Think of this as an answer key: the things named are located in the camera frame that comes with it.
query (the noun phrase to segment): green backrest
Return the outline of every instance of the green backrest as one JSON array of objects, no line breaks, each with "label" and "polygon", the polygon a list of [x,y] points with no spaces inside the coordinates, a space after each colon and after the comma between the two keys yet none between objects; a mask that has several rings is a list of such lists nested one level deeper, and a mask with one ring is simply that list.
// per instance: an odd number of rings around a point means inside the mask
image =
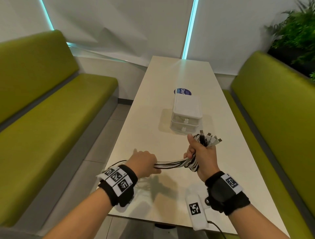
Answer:
[{"label": "green backrest", "polygon": [[0,43],[0,123],[77,70],[58,30]]},{"label": "green backrest", "polygon": [[232,89],[315,216],[315,84],[255,52]]}]

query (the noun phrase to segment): hand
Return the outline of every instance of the hand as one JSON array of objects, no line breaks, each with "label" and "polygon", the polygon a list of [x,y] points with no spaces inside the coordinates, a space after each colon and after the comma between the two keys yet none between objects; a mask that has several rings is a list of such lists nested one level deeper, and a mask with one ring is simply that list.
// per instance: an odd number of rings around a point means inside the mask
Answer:
[{"label": "hand", "polygon": [[196,160],[199,165],[197,174],[199,178],[205,182],[213,174],[220,171],[216,157],[216,148],[215,146],[204,147],[201,143],[197,142],[191,134],[189,134],[187,138],[189,147],[187,153],[184,153],[184,158],[188,157],[192,159],[192,155],[196,153]]},{"label": "hand", "polygon": [[138,179],[149,177],[151,174],[160,174],[161,170],[154,168],[154,164],[157,162],[157,158],[154,154],[148,151],[134,150],[134,154],[125,163],[134,173],[137,175]]}]

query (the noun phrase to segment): forearm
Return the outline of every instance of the forearm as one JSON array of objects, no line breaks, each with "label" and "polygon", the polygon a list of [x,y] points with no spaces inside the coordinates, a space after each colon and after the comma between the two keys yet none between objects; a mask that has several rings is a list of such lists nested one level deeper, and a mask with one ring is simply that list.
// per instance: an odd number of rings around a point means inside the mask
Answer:
[{"label": "forearm", "polygon": [[288,239],[251,204],[235,210],[229,219],[241,239]]},{"label": "forearm", "polygon": [[112,209],[103,189],[98,189],[73,209],[44,239],[93,239]]}]

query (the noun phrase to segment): green bench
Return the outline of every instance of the green bench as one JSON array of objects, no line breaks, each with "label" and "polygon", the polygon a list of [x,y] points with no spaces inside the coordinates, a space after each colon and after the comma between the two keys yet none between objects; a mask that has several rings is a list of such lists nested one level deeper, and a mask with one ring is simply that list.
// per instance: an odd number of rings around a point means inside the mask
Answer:
[{"label": "green bench", "polygon": [[271,56],[255,52],[231,87],[233,97],[227,90],[224,95],[291,239],[314,238],[240,109],[251,118],[314,217],[315,85]]},{"label": "green bench", "polygon": [[[46,205],[34,205],[49,215],[56,203],[51,198],[58,200],[61,196],[99,132],[93,132],[93,137],[86,135],[80,153],[68,159],[66,169],[57,171],[58,166],[100,110],[105,112],[99,130],[117,106],[115,78],[78,74],[78,70],[58,30],[0,44],[0,124],[8,124],[12,117],[59,87],[0,132],[0,226],[13,226],[55,173],[58,185],[46,191],[55,187],[59,191],[42,199]],[[69,77],[72,80],[65,84]],[[41,216],[42,223],[46,216]]]}]

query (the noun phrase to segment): table top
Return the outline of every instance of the table top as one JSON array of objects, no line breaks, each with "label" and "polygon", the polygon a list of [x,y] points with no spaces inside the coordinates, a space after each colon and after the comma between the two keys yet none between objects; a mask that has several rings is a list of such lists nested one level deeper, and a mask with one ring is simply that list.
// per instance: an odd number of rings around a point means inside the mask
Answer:
[{"label": "table top", "polygon": [[[147,150],[158,161],[183,158],[189,145],[187,137],[169,128],[177,88],[200,96],[203,131],[223,140],[217,145],[220,169],[232,175],[251,203],[288,235],[208,62],[152,58],[106,167],[128,159],[134,149]],[[192,227],[185,196],[196,188],[206,190],[198,175],[189,169],[162,170],[159,175],[138,181],[135,198],[124,212],[114,207],[109,215]],[[223,232],[236,234],[223,213],[211,208],[205,213]],[[208,229],[217,231],[211,224]]]}]

